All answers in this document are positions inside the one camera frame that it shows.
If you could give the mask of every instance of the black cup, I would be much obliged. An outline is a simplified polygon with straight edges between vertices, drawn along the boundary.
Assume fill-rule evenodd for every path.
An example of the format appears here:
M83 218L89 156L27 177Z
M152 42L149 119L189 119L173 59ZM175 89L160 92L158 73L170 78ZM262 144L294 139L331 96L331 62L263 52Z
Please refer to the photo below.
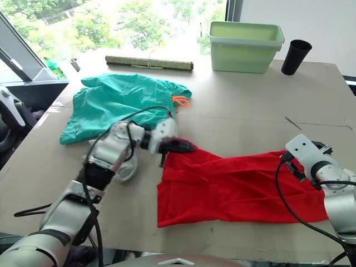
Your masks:
M282 72L286 75L293 75L311 48L311 44L303 40L291 41Z

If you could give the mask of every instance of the window frame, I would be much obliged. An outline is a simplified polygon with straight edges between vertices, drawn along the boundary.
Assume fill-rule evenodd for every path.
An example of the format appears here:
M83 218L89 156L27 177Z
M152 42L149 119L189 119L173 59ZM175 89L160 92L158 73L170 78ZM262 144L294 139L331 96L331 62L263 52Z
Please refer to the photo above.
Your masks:
M225 21L239 22L244 0L226 0Z
M24 82L57 80L1 11L0 35L0 60L20 79Z

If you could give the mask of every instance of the teal cloth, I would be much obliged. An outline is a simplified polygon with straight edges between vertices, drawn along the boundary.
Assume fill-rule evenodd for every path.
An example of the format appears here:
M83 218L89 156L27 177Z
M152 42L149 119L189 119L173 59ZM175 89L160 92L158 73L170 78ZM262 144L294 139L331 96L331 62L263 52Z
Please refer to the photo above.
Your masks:
M73 97L73 115L60 138L63 145L97 137L114 122L147 107L165 106L174 114L172 96L191 97L183 85L138 74L104 74L84 78L82 84L87 88ZM166 110L155 108L130 120L155 128L166 116Z

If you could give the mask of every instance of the orange cord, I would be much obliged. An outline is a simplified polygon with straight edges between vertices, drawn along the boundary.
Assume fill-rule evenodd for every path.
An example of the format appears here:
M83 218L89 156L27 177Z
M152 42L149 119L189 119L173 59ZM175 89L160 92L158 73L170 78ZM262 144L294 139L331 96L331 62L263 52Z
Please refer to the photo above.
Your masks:
M182 107L189 107L188 98L185 96L172 96L172 102L176 102Z

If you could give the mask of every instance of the small metal cylinder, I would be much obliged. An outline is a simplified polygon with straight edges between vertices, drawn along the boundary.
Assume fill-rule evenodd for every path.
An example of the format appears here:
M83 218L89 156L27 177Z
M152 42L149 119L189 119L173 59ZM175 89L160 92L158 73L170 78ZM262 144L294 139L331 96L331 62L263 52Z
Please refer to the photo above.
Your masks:
M77 59L76 58L72 58L70 60L70 63L72 64L73 68L78 72L80 71L80 67L78 65Z

